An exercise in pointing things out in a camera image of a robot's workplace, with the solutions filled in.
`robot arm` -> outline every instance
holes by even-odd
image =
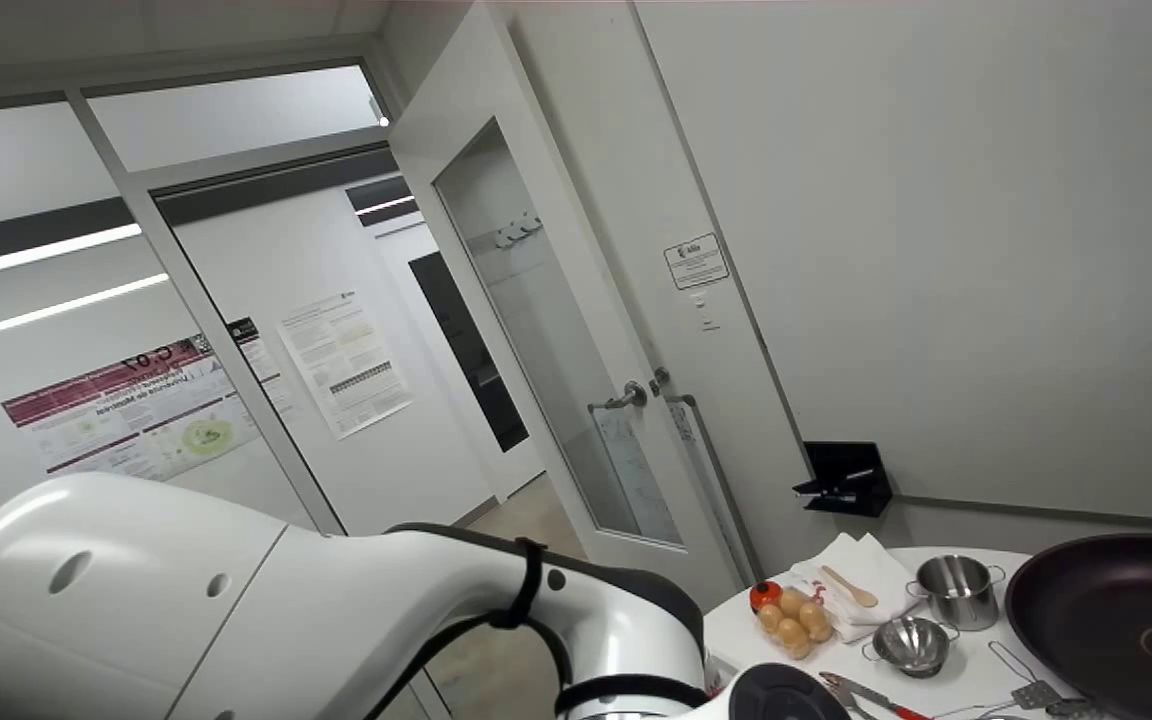
[[[542,635],[561,715],[703,704],[701,611],[648,570],[450,526],[317,534],[125,476],[0,506],[0,715],[373,715],[481,621]]]

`black frying pan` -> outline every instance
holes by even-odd
[[[1019,642],[1124,720],[1152,720],[1152,534],[1031,557],[1009,584]]]

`small metal bowl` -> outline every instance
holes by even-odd
[[[871,633],[871,646],[903,674],[934,674],[947,656],[947,633],[920,615],[896,615]]]

